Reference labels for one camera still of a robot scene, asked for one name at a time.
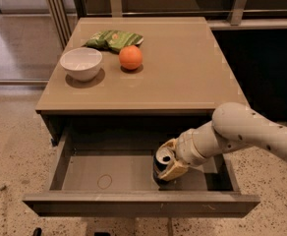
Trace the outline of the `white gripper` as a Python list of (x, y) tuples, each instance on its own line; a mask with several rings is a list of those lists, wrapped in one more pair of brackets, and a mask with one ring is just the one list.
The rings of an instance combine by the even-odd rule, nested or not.
[(171, 160), (156, 163), (157, 178), (169, 182), (184, 175), (188, 166), (197, 167), (208, 161), (212, 153), (212, 132), (206, 128), (189, 129), (178, 140), (170, 139), (159, 149), (176, 151), (176, 157), (184, 162)]

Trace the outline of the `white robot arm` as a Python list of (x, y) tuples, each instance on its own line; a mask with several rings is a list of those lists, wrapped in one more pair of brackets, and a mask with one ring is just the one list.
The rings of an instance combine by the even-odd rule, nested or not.
[(262, 148), (287, 162), (287, 127), (252, 108), (228, 102), (218, 106), (212, 120), (163, 144), (154, 156), (154, 178), (169, 182), (210, 158), (245, 146)]

